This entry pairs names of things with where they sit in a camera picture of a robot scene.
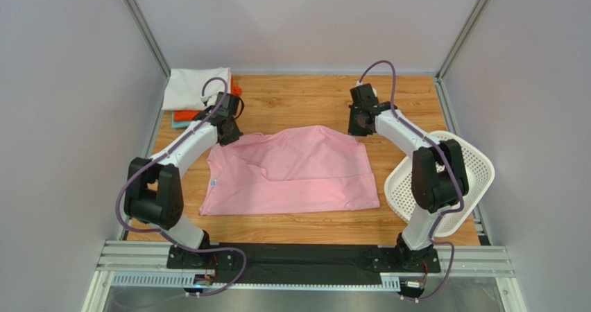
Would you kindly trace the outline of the pink t shirt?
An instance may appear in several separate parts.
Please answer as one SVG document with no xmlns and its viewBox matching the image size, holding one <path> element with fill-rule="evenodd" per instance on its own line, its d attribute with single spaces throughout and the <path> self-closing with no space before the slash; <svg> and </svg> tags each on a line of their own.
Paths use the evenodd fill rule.
<svg viewBox="0 0 591 312">
<path fill-rule="evenodd" d="M 207 157 L 202 216 L 357 211 L 380 206 L 366 147 L 323 125 L 252 133 Z"/>
</svg>

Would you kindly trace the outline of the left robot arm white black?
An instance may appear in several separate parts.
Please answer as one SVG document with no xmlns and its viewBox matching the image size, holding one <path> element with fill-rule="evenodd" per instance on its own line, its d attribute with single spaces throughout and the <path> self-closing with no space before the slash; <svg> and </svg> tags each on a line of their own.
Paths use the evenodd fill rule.
<svg viewBox="0 0 591 312">
<path fill-rule="evenodd" d="M 123 212 L 173 241 L 170 268 L 214 265 L 219 251 L 211 247 L 209 234 L 185 214 L 182 176 L 206 150 L 240 138 L 236 118 L 244 107 L 239 96 L 221 92 L 214 107 L 198 113 L 173 143 L 148 159 L 137 157 L 130 163 Z"/>
</svg>

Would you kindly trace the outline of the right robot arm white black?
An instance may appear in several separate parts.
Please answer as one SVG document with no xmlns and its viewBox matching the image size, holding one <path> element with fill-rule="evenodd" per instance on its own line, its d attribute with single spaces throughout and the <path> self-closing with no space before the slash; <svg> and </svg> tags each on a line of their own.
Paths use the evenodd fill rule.
<svg viewBox="0 0 591 312">
<path fill-rule="evenodd" d="M 434 257 L 439 222 L 444 215 L 463 209 L 463 197 L 469 191 L 461 146 L 452 139 L 430 136 L 394 104 L 380 102 L 369 83 L 357 83 L 350 94 L 348 134 L 379 134 L 411 160 L 410 191 L 416 205 L 388 260 L 400 270 L 422 270 Z"/>
</svg>

